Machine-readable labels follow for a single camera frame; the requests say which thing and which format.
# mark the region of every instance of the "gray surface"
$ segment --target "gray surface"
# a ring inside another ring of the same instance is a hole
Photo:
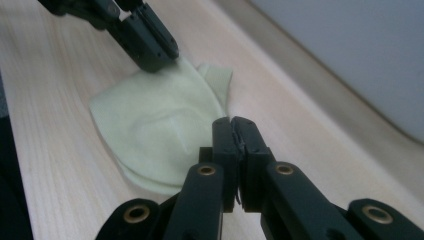
[[[387,119],[424,142],[424,1],[251,1]]]
[[[3,81],[0,73],[0,118],[9,115],[7,111],[6,96],[4,94]]]

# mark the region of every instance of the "light green cloth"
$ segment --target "light green cloth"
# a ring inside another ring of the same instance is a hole
[[[212,122],[226,115],[231,74],[206,64],[196,70],[180,57],[91,99],[93,119],[132,182],[161,194],[181,190],[199,147],[212,146]]]

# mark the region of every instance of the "wood grain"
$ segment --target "wood grain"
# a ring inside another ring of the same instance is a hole
[[[333,203],[386,202],[424,227],[424,147],[370,109],[248,3],[149,4],[181,54],[234,69],[229,112],[255,121],[278,160]],[[0,67],[36,239],[93,239],[121,203],[161,202],[119,172],[90,97],[136,72],[105,32],[37,1],[0,0]],[[264,239],[257,214],[224,215],[223,239]]]

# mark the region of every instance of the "cloth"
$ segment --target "cloth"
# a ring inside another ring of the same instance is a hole
[[[226,116],[232,71],[180,57],[140,71],[90,101],[100,134],[125,176],[153,192],[181,190],[199,147],[212,146],[212,122]]]

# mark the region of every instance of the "wooden table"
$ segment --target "wooden table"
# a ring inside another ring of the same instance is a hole
[[[231,116],[333,203],[374,198],[424,227],[424,146],[375,113],[242,0],[149,4],[181,55],[234,69]],[[105,32],[37,1],[0,0],[0,67],[36,239],[93,239],[112,211],[161,196],[131,185],[105,150],[90,97],[138,69]],[[258,214],[224,215],[223,239],[264,239]]]

